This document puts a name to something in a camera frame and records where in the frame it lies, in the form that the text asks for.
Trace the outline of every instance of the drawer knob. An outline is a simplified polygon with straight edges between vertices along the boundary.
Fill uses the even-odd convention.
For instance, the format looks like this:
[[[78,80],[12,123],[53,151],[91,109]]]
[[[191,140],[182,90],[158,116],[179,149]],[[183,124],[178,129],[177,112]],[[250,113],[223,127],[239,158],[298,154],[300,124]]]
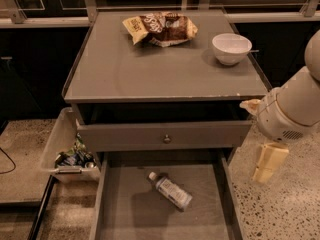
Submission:
[[[164,136],[163,143],[169,144],[170,142],[171,142],[171,138],[168,134],[166,134],[166,136]]]

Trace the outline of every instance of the white bowl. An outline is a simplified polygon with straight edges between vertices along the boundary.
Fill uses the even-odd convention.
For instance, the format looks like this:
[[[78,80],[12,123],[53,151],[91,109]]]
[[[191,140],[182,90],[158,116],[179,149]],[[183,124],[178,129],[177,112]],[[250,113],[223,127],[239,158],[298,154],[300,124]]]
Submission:
[[[213,52],[224,65],[234,65],[243,60],[252,48],[252,43],[244,36],[225,33],[212,39]]]

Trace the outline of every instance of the speckled floor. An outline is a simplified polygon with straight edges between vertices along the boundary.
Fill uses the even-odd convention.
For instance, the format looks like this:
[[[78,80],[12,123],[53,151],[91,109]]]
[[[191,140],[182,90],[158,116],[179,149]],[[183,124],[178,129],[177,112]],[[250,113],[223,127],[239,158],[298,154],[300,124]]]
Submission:
[[[0,175],[0,202],[40,200],[48,175],[40,157],[54,120],[10,122],[0,147],[17,168]],[[290,155],[266,184],[253,182],[259,145],[265,138],[253,123],[230,164],[244,239],[320,239],[320,133],[291,144]],[[0,171],[12,164],[0,154]],[[56,184],[38,239],[88,239],[97,183]],[[0,239],[26,239],[32,216],[0,212]]]

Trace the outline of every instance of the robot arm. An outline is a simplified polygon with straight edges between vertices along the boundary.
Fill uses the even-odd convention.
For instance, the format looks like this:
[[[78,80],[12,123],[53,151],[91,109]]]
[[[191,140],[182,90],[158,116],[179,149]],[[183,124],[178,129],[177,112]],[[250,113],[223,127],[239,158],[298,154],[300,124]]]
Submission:
[[[306,66],[282,87],[272,89],[257,104],[255,115],[262,134],[290,143],[314,133],[320,122],[320,31],[305,50]]]

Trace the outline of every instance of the cable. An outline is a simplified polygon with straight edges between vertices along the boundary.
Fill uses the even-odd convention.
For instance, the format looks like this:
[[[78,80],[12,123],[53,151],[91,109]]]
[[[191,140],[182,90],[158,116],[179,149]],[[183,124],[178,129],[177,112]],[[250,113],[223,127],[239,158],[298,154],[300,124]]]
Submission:
[[[1,150],[1,152],[3,153],[3,154],[5,154],[7,157],[8,157],[8,159],[11,161],[11,163],[13,164],[13,169],[11,169],[11,170],[9,170],[9,171],[5,171],[5,172],[0,172],[0,174],[6,174],[6,173],[9,173],[9,172],[12,172],[14,169],[16,169],[16,164],[15,164],[15,162],[11,159],[11,157],[6,153],[6,152],[4,152],[4,150],[0,147],[0,150]]]

